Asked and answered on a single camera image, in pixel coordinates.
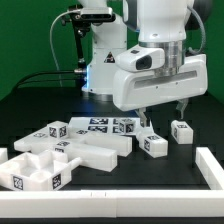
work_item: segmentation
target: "white cube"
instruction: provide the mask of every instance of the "white cube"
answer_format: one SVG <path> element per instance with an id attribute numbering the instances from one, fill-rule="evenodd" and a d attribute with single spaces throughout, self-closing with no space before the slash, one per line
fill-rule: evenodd
<path id="1" fill-rule="evenodd" d="M 47 125 L 49 137 L 65 139 L 68 138 L 68 124 L 60 121 Z"/>
<path id="2" fill-rule="evenodd" d="M 139 141 L 139 147 L 153 158 L 167 156 L 168 142 L 159 135 L 153 133 Z"/>
<path id="3" fill-rule="evenodd" d="M 132 133 L 135 130 L 135 121 L 129 118 L 118 119 L 118 127 L 124 134 Z"/>
<path id="4" fill-rule="evenodd" d="M 193 144 L 194 131 L 186 122 L 173 121 L 171 131 L 178 144 Z"/>

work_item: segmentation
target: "black table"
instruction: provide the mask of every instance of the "black table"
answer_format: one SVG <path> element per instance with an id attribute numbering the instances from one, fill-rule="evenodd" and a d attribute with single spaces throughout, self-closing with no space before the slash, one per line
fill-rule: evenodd
<path id="1" fill-rule="evenodd" d="M 178 145 L 171 136 L 177 102 L 148 108 L 155 132 L 169 141 L 168 156 L 153 159 L 133 138 L 133 152 L 118 159 L 111 173 L 79 167 L 73 181 L 62 190 L 80 189 L 209 189 L 195 165 L 196 147 L 208 147 L 224 166 L 224 105 L 210 94 L 192 98 L 185 121 L 194 130 L 193 145 Z M 0 147 L 7 147 L 9 158 L 19 153 L 13 143 L 53 121 L 69 122 L 71 117 L 133 117 L 112 102 L 83 99 L 74 88 L 22 88 L 0 102 Z M 224 223 L 224 218 L 123 218 L 123 219 L 37 219 L 11 220 L 17 223 Z"/>

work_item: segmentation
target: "blue light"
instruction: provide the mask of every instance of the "blue light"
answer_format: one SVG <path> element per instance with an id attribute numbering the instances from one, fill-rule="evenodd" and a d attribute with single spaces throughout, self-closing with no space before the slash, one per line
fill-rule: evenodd
<path id="1" fill-rule="evenodd" d="M 88 89 L 89 88 L 89 66 L 87 66 L 87 69 L 86 69 L 86 88 Z"/>

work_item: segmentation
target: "wire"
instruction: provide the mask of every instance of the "wire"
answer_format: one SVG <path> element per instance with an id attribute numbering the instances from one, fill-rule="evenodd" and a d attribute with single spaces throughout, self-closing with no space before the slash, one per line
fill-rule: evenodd
<path id="1" fill-rule="evenodd" d="M 205 27 L 204 27 L 204 23 L 201 20 L 201 17 L 199 16 L 199 14 L 190 6 L 187 6 L 188 10 L 191 11 L 191 13 L 195 16 L 195 18 L 197 19 L 199 26 L 200 26 L 200 30 L 201 30 L 201 37 L 202 37 L 202 41 L 201 41 L 201 47 L 199 50 L 193 50 L 192 47 L 190 47 L 188 50 L 191 54 L 193 55 L 197 55 L 200 54 L 206 45 L 206 32 L 205 32 Z"/>
<path id="2" fill-rule="evenodd" d="M 65 13 L 62 13 L 60 14 L 55 20 L 54 22 L 52 23 L 51 25 L 51 29 L 50 29 L 50 46 L 51 46 L 51 52 L 52 52 L 52 55 L 53 55 L 53 59 L 54 59 L 54 63 L 55 63 L 55 66 L 57 68 L 57 71 L 60 71 L 60 66 L 59 66 L 59 63 L 58 63 L 58 59 L 57 59 L 57 56 L 56 56 L 56 53 L 55 53 L 55 49 L 54 49 L 54 44 L 53 44 L 53 31 L 54 31 L 54 27 L 55 27 L 55 24 L 57 23 L 57 21 L 63 17 L 63 16 L 66 16 L 66 15 L 69 15 L 69 14 L 72 14 L 72 13 L 77 13 L 79 12 L 80 10 L 72 10 L 72 11 L 69 11 L 69 12 L 65 12 Z M 59 79 L 60 79 L 60 85 L 62 86 L 62 82 L 61 82 L 61 75 L 59 75 Z"/>
<path id="3" fill-rule="evenodd" d="M 62 81 L 75 81 L 79 78 L 71 78 L 71 79 L 62 79 Z M 41 82 L 58 82 L 58 79 L 47 79 L 47 80 L 35 80 L 35 81 L 28 81 L 19 83 L 17 88 L 21 85 L 31 84 L 31 83 L 41 83 Z"/>
<path id="4" fill-rule="evenodd" d="M 20 86 L 22 83 L 24 83 L 26 80 L 28 80 L 30 78 L 37 77 L 37 76 L 42 76 L 42 75 L 57 75 L 57 74 L 74 74 L 74 71 L 73 70 L 42 71 L 42 72 L 33 73 L 33 74 L 27 75 L 24 78 L 20 79 L 19 82 L 17 82 L 17 84 L 12 88 L 12 91 L 15 91 L 18 88 L 18 86 Z"/>

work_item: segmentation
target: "green background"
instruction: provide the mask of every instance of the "green background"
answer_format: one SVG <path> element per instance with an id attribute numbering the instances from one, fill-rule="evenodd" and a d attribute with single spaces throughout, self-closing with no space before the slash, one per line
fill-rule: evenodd
<path id="1" fill-rule="evenodd" d="M 53 20 L 74 0 L 0 0 L 0 99 L 24 76 L 44 70 L 55 70 L 50 51 L 49 30 Z M 121 1 L 109 1 L 121 13 Z M 224 103 L 224 1 L 214 0 L 212 16 L 206 23 L 209 92 Z M 128 32 L 128 46 L 137 43 L 137 34 Z M 61 69 L 74 69 L 76 47 L 71 24 L 57 24 L 54 45 Z M 200 45 L 200 32 L 188 33 L 188 46 Z M 87 62 L 91 60 L 91 34 L 83 40 Z"/>

